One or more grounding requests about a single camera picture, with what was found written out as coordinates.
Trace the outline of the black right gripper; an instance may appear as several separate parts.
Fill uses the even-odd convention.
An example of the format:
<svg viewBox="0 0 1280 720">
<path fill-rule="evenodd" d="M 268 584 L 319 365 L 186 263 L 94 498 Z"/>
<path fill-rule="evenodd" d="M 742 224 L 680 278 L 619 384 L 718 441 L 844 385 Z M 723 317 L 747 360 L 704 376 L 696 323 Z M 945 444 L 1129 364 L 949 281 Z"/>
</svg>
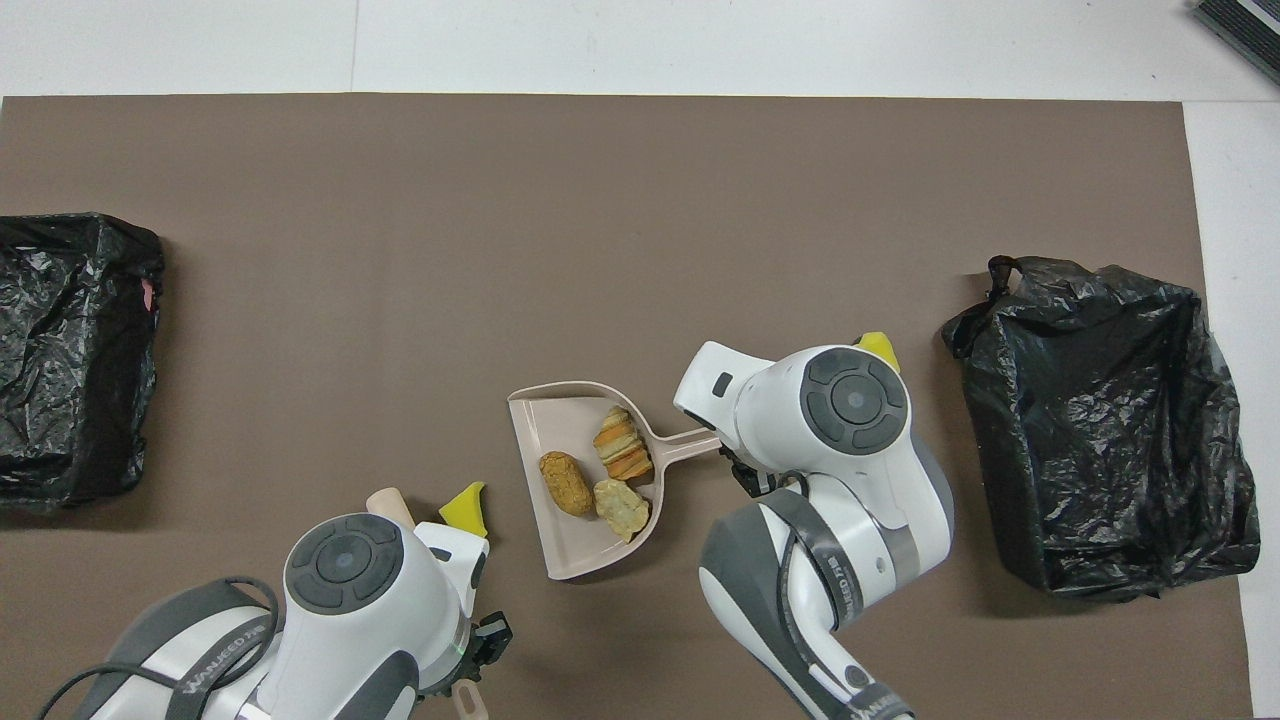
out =
<svg viewBox="0 0 1280 720">
<path fill-rule="evenodd" d="M 765 473 L 742 461 L 730 448 L 721 448 L 719 455 L 730 461 L 730 470 L 733 479 L 753 498 L 769 495 L 791 483 L 787 473 Z"/>
</svg>

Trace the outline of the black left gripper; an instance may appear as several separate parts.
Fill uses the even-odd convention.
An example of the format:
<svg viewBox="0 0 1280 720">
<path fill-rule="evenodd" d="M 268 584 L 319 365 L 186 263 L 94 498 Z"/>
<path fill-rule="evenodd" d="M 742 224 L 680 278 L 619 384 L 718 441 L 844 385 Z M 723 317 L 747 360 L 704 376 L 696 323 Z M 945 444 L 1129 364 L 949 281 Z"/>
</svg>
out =
<svg viewBox="0 0 1280 720">
<path fill-rule="evenodd" d="M 470 641 L 458 665 L 438 683 L 439 696 L 452 696 L 452 688 L 461 680 L 479 682 L 480 669 L 490 661 L 488 653 L 504 653 L 513 632 L 504 612 L 492 612 L 480 619 L 480 641 Z"/>
</svg>

